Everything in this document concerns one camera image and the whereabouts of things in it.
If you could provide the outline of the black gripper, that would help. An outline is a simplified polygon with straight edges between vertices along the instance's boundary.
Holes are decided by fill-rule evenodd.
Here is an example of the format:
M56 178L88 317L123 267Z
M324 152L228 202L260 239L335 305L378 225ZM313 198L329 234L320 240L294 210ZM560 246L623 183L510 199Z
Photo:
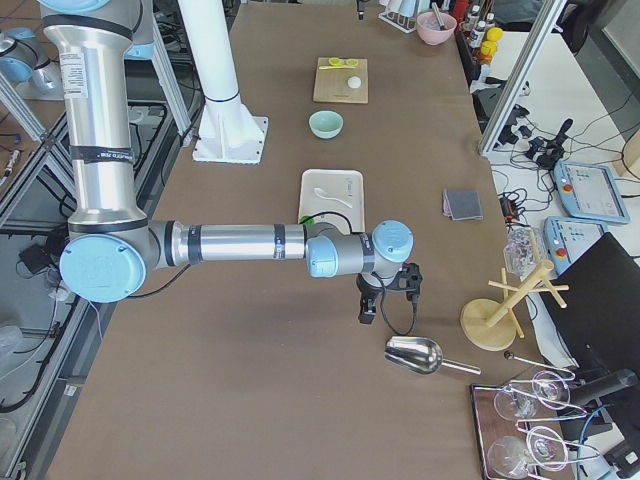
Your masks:
M389 281L384 280L383 284L388 291L404 293L408 301L418 302L422 280L416 263L403 263L395 276ZM377 279L368 281L363 274L358 274L356 286L361 294L358 321L361 324L372 324L376 318L376 300L383 291L381 283Z

